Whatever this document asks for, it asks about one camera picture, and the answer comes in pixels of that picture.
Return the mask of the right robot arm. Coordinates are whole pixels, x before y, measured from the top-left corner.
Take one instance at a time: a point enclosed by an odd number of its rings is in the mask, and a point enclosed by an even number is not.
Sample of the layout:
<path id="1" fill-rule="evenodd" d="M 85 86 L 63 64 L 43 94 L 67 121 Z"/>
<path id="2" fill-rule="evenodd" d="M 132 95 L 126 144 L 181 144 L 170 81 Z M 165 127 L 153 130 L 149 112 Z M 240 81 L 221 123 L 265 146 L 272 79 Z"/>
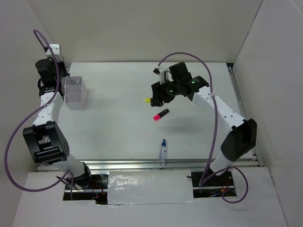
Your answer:
<path id="1" fill-rule="evenodd" d="M 159 76 L 159 81 L 151 86 L 152 107 L 161 107 L 171 102 L 175 96 L 182 95 L 214 117 L 214 133 L 221 131 L 225 135 L 217 157 L 207 162 L 199 182 L 199 185 L 206 181 L 211 185 L 218 185 L 223 180 L 223 172 L 255 147 L 257 123 L 233 111 L 211 90 L 210 84 L 204 78 L 192 77 L 183 62 L 169 68 L 157 66 L 153 73 Z"/>

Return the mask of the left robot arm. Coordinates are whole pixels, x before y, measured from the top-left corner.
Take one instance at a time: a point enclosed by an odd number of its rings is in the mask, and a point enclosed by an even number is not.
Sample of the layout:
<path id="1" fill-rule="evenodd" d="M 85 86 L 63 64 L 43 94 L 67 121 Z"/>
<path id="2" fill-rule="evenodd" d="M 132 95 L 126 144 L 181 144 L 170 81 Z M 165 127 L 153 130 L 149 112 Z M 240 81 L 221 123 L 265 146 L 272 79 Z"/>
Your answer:
<path id="1" fill-rule="evenodd" d="M 57 122 L 64 101 L 62 83 L 68 75 L 64 63 L 55 63 L 52 57 L 35 63 L 41 110 L 32 126 L 23 129 L 23 137 L 33 161 L 73 175 L 73 184 L 87 189 L 93 184 L 88 166 L 70 154 L 70 146 Z"/>

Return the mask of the small blue spray bottle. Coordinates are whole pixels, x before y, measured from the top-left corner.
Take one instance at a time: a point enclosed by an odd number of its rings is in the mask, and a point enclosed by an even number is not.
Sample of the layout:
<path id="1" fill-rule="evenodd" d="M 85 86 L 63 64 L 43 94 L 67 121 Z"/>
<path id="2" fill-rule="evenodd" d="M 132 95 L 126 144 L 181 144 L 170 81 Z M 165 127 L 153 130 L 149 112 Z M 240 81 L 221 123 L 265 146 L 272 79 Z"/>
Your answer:
<path id="1" fill-rule="evenodd" d="M 160 153 L 159 153 L 159 164 L 161 166 L 165 165 L 166 153 L 167 153 L 166 140 L 163 139 L 162 143 L 161 143 L 161 147 L 160 147 Z"/>

